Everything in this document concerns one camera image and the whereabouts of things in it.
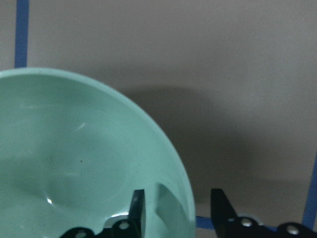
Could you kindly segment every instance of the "blue tape strip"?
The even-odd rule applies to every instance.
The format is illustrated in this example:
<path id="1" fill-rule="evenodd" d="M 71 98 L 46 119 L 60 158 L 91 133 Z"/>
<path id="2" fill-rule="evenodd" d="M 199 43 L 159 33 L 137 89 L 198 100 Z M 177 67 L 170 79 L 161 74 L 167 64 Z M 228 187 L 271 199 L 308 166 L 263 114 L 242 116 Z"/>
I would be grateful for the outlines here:
<path id="1" fill-rule="evenodd" d="M 214 230 L 211 219 L 208 217 L 196 217 L 196 227 L 208 230 Z"/>
<path id="2" fill-rule="evenodd" d="M 29 0 L 16 1 L 14 67 L 26 67 L 28 51 Z"/>
<path id="3" fill-rule="evenodd" d="M 302 224 L 309 229 L 314 229 L 317 214 L 317 156 L 313 168 L 312 180 L 308 190 Z"/>

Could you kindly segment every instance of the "green bowl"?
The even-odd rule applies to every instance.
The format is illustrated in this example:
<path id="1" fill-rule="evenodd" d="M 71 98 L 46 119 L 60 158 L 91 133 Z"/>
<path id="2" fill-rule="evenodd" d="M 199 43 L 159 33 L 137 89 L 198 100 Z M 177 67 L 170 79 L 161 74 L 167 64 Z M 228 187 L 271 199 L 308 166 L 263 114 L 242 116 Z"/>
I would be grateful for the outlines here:
<path id="1" fill-rule="evenodd" d="M 166 135 L 132 101 L 79 74 L 0 72 L 0 237 L 101 232 L 146 196 L 146 238 L 193 238 L 185 169 Z"/>

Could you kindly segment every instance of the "blue line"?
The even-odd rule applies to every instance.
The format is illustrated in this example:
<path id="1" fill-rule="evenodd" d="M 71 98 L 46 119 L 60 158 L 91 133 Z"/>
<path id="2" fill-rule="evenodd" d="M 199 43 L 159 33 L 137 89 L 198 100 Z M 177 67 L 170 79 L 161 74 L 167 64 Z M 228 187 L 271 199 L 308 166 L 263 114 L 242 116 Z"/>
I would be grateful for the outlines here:
<path id="1" fill-rule="evenodd" d="M 26 67 L 28 51 L 29 0 L 16 1 L 14 67 Z"/>
<path id="2" fill-rule="evenodd" d="M 313 168 L 311 184 L 308 190 L 302 224 L 309 229 L 314 229 L 317 213 L 317 156 Z"/>
<path id="3" fill-rule="evenodd" d="M 214 230 L 211 219 L 208 217 L 196 217 L 196 227 L 208 230 Z"/>

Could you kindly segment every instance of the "mint green bowl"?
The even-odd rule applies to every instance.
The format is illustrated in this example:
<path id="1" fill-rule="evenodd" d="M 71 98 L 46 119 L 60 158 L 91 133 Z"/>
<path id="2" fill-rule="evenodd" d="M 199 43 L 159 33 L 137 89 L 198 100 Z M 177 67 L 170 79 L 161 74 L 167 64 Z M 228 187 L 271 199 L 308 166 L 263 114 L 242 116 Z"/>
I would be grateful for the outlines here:
<path id="1" fill-rule="evenodd" d="M 145 189 L 146 238 L 193 238 L 184 167 L 162 130 L 132 101 L 79 74 L 0 72 L 0 237 L 99 233 Z"/>

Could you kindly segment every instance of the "blue tape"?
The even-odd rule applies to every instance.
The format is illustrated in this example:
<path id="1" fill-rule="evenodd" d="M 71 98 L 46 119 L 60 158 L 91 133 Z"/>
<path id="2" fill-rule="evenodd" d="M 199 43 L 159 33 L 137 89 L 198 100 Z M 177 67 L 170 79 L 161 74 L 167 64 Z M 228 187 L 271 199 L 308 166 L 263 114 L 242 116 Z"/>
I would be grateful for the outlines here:
<path id="1" fill-rule="evenodd" d="M 196 217 L 196 227 L 208 230 L 214 230 L 211 219 L 208 217 Z"/>
<path id="2" fill-rule="evenodd" d="M 29 0 L 16 1 L 14 67 L 26 67 L 28 51 Z"/>
<path id="3" fill-rule="evenodd" d="M 313 168 L 311 184 L 308 190 L 302 224 L 309 229 L 314 229 L 317 213 L 317 156 Z"/>

